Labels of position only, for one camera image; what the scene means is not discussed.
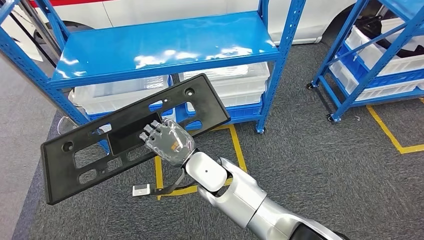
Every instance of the rectangular cutout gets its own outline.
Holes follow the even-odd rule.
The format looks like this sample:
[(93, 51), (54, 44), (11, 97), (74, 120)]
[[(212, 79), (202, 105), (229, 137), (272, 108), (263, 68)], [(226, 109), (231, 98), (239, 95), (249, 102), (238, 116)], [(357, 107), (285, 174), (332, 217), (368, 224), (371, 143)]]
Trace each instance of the rectangular cutout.
[(156, 111), (158, 109), (161, 109), (162, 106), (163, 106), (163, 104), (164, 104), (164, 102), (162, 100), (159, 100), (157, 102), (154, 102), (154, 103), (150, 104), (148, 106), (148, 109), (150, 110), (150, 112), (154, 112), (154, 111)]
[(80, 184), (86, 184), (96, 179), (96, 177), (97, 177), (97, 171), (95, 169), (91, 169), (79, 175), (78, 181)]
[(77, 169), (94, 163), (95, 161), (102, 159), (108, 155), (101, 147), (100, 142), (101, 141), (94, 143), (84, 149), (77, 151), (74, 154), (73, 160)]
[(192, 121), (185, 126), (186, 130), (201, 129), (201, 128), (202, 128), (202, 122), (199, 120)]
[(102, 135), (112, 130), (112, 125), (110, 123), (106, 123), (103, 126), (99, 126), (98, 128), (89, 132), (89, 135)]
[(196, 111), (193, 109), (192, 112), (188, 111), (188, 104), (191, 105), (191, 102), (186, 101), (178, 106), (175, 107), (175, 111), (177, 112), (177, 120), (178, 122), (182, 122), (188, 118), (193, 117), (194, 115), (196, 115)]
[(143, 128), (152, 123), (154, 120), (162, 122), (159, 114), (153, 113), (146, 117), (135, 120), (134, 122), (111, 131), (107, 137), (113, 155), (118, 155), (127, 149), (131, 149), (138, 145), (144, 145), (139, 138), (139, 134), (143, 132)]
[(152, 150), (148, 149), (146, 146), (139, 146), (126, 154), (126, 159), (130, 162), (143, 157), (144, 155), (150, 153)]

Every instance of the blue shelf board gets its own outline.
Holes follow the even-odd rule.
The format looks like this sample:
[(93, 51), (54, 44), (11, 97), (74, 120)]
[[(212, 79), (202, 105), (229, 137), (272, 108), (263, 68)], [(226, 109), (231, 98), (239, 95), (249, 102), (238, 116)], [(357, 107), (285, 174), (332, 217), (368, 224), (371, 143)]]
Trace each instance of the blue shelf board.
[(276, 60), (256, 11), (71, 33), (50, 80), (76, 87)]
[(3, 6), (0, 8), (0, 24), (6, 19), (6, 17), (12, 12), (16, 4), (20, 0), (6, 0)]

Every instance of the mounting hole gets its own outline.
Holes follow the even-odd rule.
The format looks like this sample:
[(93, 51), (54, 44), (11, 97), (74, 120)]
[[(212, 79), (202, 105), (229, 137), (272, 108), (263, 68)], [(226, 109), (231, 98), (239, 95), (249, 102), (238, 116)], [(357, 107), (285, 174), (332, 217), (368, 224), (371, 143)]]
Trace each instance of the mounting hole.
[(195, 91), (193, 90), (193, 88), (187, 88), (186, 90), (185, 90), (185, 95), (187, 95), (187, 96), (193, 96), (195, 94)]
[(73, 147), (74, 147), (74, 144), (71, 141), (68, 141), (62, 145), (62, 150), (64, 152), (69, 152), (70, 150), (72, 150)]

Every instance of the black plastic panel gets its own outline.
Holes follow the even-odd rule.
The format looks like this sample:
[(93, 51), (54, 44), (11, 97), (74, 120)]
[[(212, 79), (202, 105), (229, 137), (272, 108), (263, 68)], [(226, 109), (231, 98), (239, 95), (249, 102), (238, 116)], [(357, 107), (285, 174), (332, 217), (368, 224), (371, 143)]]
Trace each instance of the black plastic panel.
[[(162, 108), (150, 111), (149, 105), (158, 101), (162, 101)], [(230, 120), (208, 78), (200, 74), (43, 143), (41, 157), (47, 203), (59, 203), (155, 157), (156, 154), (150, 152), (133, 160), (127, 157), (127, 153), (144, 144), (138, 136), (146, 124), (153, 120), (160, 122), (160, 113), (185, 102), (192, 103), (196, 115), (179, 124), (184, 128), (193, 121), (200, 121), (202, 128), (190, 132), (194, 137)], [(111, 131), (98, 131), (106, 124), (111, 125)], [(98, 142), (110, 149), (109, 154), (77, 168), (75, 153)], [(108, 163), (118, 158), (121, 164), (110, 169)], [(85, 177), (87, 173), (93, 173), (91, 179), (81, 181), (80, 176)]]

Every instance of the storage box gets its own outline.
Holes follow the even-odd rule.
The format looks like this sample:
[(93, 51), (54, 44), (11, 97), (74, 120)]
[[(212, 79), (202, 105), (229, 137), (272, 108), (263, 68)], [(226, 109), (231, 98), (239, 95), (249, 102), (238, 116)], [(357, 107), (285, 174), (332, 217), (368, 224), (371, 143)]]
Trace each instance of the storage box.
[[(351, 48), (347, 46), (346, 43), (343, 43), (336, 58), (349, 51), (351, 51)], [(354, 53), (344, 56), (340, 61), (349, 69), (356, 79), (362, 79), (370, 71), (368, 67), (365, 66), (362, 58), (356, 57), (356, 54)], [(380, 87), (419, 79), (424, 79), (424, 68), (414, 71), (399, 72), (396, 74), (378, 75), (371, 80), (368, 87)]]
[[(348, 47), (350, 51), (369, 41), (370, 39), (367, 36), (365, 36), (356, 26), (353, 26), (349, 37), (345, 41), (344, 47), (345, 48)], [(386, 52), (385, 48), (377, 45), (376, 43), (373, 43), (359, 50), (357, 53), (348, 55), (342, 58), (341, 60), (345, 61), (345, 58), (349, 59), (350, 61), (353, 61), (355, 64), (359, 64), (358, 66), (356, 66), (357, 68), (360, 68), (361, 67), (360, 65), (362, 65), (363, 71), (367, 73), (370, 71), (370, 69), (374, 67), (376, 62), (383, 56), (385, 52)], [(349, 69), (351, 67), (350, 64), (346, 64), (346, 66)], [(417, 71), (423, 68), (424, 68), (424, 55), (404, 57), (404, 58), (400, 58), (395, 55), (393, 59), (380, 71), (380, 73), (377, 76), (385, 76), (385, 75), (392, 75), (397, 73)]]
[[(234, 107), (240, 105), (257, 104), (261, 102), (261, 96), (263, 93), (263, 90), (251, 91), (238, 95), (220, 95), (219, 98), (225, 107)], [(193, 105), (189, 102), (187, 103), (187, 107), (190, 112), (195, 110)]]
[[(170, 75), (138, 78), (124, 81), (78, 86), (74, 90), (74, 103), (82, 106), (89, 115), (108, 113), (155, 94), (172, 85)], [(152, 104), (151, 110), (162, 107)]]
[[(358, 86), (358, 81), (349, 69), (340, 61), (333, 63), (330, 71), (336, 77), (335, 81), (340, 81), (348, 94), (351, 94)], [(355, 101), (379, 98), (395, 94), (407, 93), (413, 91), (418, 85), (423, 84), (424, 79), (389, 84), (379, 87), (366, 88)]]
[(205, 73), (216, 93), (221, 96), (239, 95), (248, 92), (264, 92), (270, 70), (266, 62), (227, 66), (205, 70), (189, 71), (179, 74), (185, 81)]
[[(226, 111), (228, 112), (232, 120), (259, 116), (261, 114), (261, 109), (262, 101), (255, 104), (226, 107)], [(189, 110), (187, 104), (185, 105), (185, 110), (189, 116), (194, 116), (196, 114), (193, 110)], [(201, 124), (197, 122), (192, 122), (188, 124), (185, 128), (188, 130), (200, 129)]]

